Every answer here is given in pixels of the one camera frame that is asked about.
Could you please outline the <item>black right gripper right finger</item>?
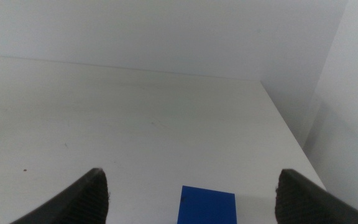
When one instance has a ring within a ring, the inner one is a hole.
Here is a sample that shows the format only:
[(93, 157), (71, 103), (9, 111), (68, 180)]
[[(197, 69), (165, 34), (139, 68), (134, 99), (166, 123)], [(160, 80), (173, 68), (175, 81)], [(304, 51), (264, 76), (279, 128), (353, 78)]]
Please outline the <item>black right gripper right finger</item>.
[(294, 169), (278, 178), (275, 218), (279, 224), (358, 224), (358, 210)]

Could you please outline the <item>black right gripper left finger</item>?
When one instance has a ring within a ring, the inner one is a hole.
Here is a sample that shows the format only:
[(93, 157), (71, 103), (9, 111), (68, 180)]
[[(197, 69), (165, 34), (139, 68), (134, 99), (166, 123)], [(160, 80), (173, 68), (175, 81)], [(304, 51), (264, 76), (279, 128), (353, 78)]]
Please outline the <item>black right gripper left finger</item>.
[(106, 174), (93, 168), (58, 195), (13, 224), (104, 224), (109, 210)]

